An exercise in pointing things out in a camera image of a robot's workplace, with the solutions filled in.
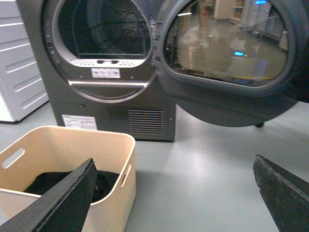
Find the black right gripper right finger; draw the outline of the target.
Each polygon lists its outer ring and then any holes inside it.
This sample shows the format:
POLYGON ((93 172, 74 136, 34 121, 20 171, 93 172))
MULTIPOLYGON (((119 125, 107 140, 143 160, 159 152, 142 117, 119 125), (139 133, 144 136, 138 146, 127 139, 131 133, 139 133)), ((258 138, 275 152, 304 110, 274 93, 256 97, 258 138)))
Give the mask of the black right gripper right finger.
POLYGON ((256 155, 253 173, 260 195, 280 232, 309 230, 309 183, 256 155))

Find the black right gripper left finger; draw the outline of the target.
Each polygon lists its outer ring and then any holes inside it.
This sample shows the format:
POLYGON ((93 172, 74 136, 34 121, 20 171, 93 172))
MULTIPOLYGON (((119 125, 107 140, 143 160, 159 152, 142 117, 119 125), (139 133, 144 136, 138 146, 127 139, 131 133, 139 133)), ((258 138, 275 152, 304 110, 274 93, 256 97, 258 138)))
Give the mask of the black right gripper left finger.
POLYGON ((92 202, 97 170, 92 158, 0 226, 2 232, 80 232, 92 202))

